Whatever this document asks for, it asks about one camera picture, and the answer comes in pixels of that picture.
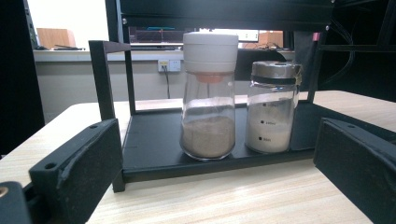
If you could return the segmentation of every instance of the light wood surface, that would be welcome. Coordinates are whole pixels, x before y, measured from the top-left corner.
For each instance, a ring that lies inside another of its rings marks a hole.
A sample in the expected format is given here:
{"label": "light wood surface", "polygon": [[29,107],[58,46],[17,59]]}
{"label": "light wood surface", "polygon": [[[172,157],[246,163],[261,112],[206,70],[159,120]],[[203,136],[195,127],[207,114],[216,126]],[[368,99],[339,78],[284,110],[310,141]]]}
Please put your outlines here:
{"label": "light wood surface", "polygon": [[[238,96],[243,102],[246,96]],[[396,104],[342,91],[319,91],[315,103],[396,132]],[[181,106],[181,100],[136,102],[137,109]],[[129,107],[115,103],[121,139]],[[98,104],[73,105],[0,160],[0,182],[30,182],[28,170],[100,121]],[[370,223],[312,160],[111,187],[90,223]]]}

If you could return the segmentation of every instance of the white powder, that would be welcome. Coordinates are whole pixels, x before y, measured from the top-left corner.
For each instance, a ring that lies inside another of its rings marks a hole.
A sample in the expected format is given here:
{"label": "white powder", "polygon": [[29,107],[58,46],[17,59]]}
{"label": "white powder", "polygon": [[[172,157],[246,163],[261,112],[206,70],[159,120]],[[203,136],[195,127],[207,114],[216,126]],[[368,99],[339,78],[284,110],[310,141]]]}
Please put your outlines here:
{"label": "white powder", "polygon": [[221,159],[235,144],[235,123],[227,117],[198,119],[183,124],[181,145],[198,160]]}
{"label": "white powder", "polygon": [[250,105],[246,145],[260,152],[281,152],[289,148],[294,103],[292,99]]}

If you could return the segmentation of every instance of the seasoning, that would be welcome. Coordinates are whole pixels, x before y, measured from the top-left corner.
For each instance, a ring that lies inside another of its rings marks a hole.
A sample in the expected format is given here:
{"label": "seasoning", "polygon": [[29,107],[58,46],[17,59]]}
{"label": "seasoning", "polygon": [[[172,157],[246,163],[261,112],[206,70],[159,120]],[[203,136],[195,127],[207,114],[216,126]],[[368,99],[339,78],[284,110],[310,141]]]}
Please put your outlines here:
{"label": "seasoning", "polygon": [[234,121],[217,116],[187,122],[182,126],[181,143],[185,152],[195,159],[221,159],[231,152],[235,143]]}

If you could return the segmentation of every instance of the glass jar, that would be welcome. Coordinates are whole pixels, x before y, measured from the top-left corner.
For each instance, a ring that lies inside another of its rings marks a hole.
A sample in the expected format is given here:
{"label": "glass jar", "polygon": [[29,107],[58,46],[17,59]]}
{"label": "glass jar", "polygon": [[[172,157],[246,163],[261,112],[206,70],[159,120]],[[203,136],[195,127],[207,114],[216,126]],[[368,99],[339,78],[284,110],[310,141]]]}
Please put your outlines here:
{"label": "glass jar", "polygon": [[237,35],[184,35],[187,82],[180,144],[196,160],[220,160],[235,144],[233,71],[237,44]]}
{"label": "glass jar", "polygon": [[299,64],[253,63],[247,94],[248,148],[261,153],[289,149],[301,71]]}

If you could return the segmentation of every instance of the power outlet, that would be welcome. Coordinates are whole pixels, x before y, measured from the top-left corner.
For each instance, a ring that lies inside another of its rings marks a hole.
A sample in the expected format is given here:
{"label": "power outlet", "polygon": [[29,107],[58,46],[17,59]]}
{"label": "power outlet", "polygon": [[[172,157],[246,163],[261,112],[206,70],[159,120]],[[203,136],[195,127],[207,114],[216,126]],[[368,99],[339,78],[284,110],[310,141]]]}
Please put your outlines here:
{"label": "power outlet", "polygon": [[170,60],[168,70],[169,72],[180,72],[181,63],[180,60]]}
{"label": "power outlet", "polygon": [[165,71],[165,69],[163,69],[163,66],[165,67],[166,71],[169,71],[169,60],[158,60],[158,71],[159,72]]}

